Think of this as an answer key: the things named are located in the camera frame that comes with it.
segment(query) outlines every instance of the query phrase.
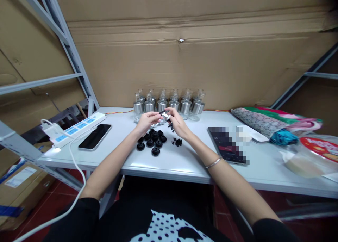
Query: brown box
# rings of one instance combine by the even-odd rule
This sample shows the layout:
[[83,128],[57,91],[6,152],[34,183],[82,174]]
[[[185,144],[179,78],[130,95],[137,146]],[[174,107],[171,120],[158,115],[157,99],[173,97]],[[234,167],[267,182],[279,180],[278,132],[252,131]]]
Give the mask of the brown box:
[[[35,146],[44,152],[49,145],[47,142]],[[19,162],[20,157],[10,150],[0,151],[0,231],[19,227],[55,180],[37,166]],[[4,177],[12,165],[19,168]]]

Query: red floor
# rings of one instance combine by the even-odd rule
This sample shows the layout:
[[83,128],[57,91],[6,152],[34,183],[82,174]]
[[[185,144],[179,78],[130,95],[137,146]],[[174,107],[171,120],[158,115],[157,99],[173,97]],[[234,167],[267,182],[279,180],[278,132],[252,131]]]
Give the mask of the red floor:
[[[70,170],[69,173],[71,173],[77,179],[82,180],[82,177],[77,170]],[[291,194],[268,192],[262,190],[259,191],[259,193],[274,211],[281,211],[291,208],[286,202],[286,198]],[[54,218],[61,210],[65,208],[66,205],[75,199],[76,195],[77,191],[56,180],[49,188],[48,192],[37,204],[30,216],[21,224],[19,228],[17,228],[15,231],[0,232],[1,242],[11,242],[36,226]],[[223,202],[218,189],[215,190],[214,196],[216,227],[232,241],[244,241],[238,231],[236,224],[232,220],[232,217],[229,214],[229,211]],[[338,241],[338,233],[336,232],[338,218],[308,219],[294,222],[285,222],[285,224],[289,226],[293,232],[303,241]],[[44,236],[48,233],[48,229],[49,228],[45,228],[35,233],[25,241],[42,241]]]

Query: silver bracelet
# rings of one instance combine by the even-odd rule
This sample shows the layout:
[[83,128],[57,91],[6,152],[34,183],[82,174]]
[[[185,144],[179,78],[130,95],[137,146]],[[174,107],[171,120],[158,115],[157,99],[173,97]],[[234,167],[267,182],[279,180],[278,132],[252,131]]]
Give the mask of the silver bracelet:
[[221,157],[219,158],[219,159],[217,159],[215,162],[213,162],[211,165],[208,165],[208,166],[206,166],[205,168],[206,169],[209,169],[210,167],[212,167],[212,166],[214,166],[215,164],[217,164],[219,161],[221,161]]

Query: person's right hand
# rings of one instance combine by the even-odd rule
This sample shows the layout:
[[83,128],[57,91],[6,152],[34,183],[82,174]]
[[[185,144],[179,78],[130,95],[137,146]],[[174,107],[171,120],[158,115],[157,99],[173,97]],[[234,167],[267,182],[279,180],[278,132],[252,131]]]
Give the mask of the person's right hand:
[[168,114],[171,115],[169,118],[171,123],[174,126],[176,134],[181,137],[182,139],[186,140],[193,135],[191,130],[188,128],[186,123],[184,122],[183,118],[179,115],[177,110],[172,107],[168,107],[165,109],[166,111],[170,111]]

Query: black smartphone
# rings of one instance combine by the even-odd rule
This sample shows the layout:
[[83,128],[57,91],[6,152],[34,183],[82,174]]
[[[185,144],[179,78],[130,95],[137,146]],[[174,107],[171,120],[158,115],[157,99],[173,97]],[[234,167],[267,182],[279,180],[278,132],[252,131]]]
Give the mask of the black smartphone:
[[79,149],[88,151],[96,150],[111,128],[112,126],[108,124],[98,125],[98,127],[79,145]]
[[237,165],[248,165],[246,156],[236,147],[236,142],[226,128],[208,128],[208,132],[216,147],[218,154],[227,162]]

